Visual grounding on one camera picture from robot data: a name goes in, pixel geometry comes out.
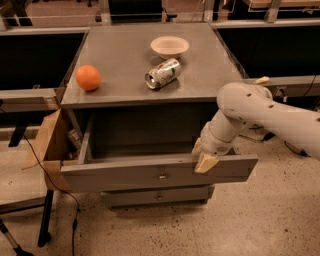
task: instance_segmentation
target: bowl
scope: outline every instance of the bowl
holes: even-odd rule
[[[162,36],[154,39],[151,42],[151,48],[162,59],[178,59],[182,53],[189,49],[189,43],[180,37]]]

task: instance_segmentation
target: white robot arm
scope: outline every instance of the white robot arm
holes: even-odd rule
[[[217,95],[219,110],[201,131],[193,154],[200,155],[196,172],[211,169],[227,154],[234,139],[253,124],[320,160],[320,113],[273,101],[260,85],[230,83]]]

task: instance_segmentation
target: crushed can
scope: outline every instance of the crushed can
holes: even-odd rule
[[[181,74],[180,63],[176,59],[168,59],[148,71],[145,80],[150,89],[160,89]]]

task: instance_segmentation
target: cabinet top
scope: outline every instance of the cabinet top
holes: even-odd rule
[[[161,88],[150,89],[145,74],[164,62],[150,47],[160,36],[178,36],[190,48],[178,59],[181,75]],[[82,65],[101,73],[100,87],[85,92],[75,74]],[[64,108],[214,101],[218,90],[241,75],[206,23],[138,24],[92,27],[80,49],[62,100]]]

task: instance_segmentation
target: cardboard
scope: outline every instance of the cardboard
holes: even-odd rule
[[[76,160],[64,161],[68,153],[75,151],[67,132],[72,129],[71,122],[63,110],[59,109],[51,115],[46,116],[39,128],[37,136],[32,143],[22,169],[28,169],[38,165],[50,176],[52,185],[47,174],[44,174],[47,188],[50,190],[71,191],[71,187],[61,175],[61,166],[77,164]]]

